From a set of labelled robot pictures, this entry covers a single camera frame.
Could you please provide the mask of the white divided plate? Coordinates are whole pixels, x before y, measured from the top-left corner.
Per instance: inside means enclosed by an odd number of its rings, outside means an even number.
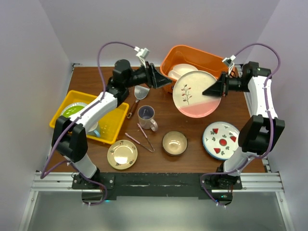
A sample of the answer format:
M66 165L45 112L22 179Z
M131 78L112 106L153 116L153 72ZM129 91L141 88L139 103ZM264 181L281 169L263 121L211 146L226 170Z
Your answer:
M190 64L178 64L169 71L168 77L174 81L177 81L181 76L191 71L197 71L198 69Z

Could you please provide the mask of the cream and pink branch plate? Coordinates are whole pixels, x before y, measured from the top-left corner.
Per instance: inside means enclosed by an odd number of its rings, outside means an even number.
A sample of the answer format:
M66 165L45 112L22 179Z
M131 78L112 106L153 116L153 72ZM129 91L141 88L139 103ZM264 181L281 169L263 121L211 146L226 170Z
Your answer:
M220 97L205 96L203 91L216 82L216 78L205 71L191 71L179 78L173 89L173 102L185 116L202 118L214 112Z

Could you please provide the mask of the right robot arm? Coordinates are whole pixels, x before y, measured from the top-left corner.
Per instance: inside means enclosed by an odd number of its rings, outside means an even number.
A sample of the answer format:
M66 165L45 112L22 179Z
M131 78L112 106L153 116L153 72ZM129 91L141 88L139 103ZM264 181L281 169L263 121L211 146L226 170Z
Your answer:
M220 189L226 189L231 182L237 181L251 161L266 157L285 128L285 121L278 118L273 106L271 78L270 69L259 67L256 62L248 62L242 66L241 77L232 78L223 72L218 81L202 93L205 96L227 96L231 90L251 95L252 115L240 131L239 147L215 173L202 176L209 177Z

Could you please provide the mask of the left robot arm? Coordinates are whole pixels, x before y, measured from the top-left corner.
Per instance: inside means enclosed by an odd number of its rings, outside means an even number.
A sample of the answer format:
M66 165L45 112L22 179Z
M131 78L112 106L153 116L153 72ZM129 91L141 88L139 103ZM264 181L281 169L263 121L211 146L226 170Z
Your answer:
M79 172L89 189L102 187L99 169L90 160L86 134L107 113L120 106L129 95L129 88L145 84L158 89L171 79L160 74L154 64L145 62L134 70L128 60L115 63L113 74L103 92L71 117L58 117L52 137L52 152L59 152Z

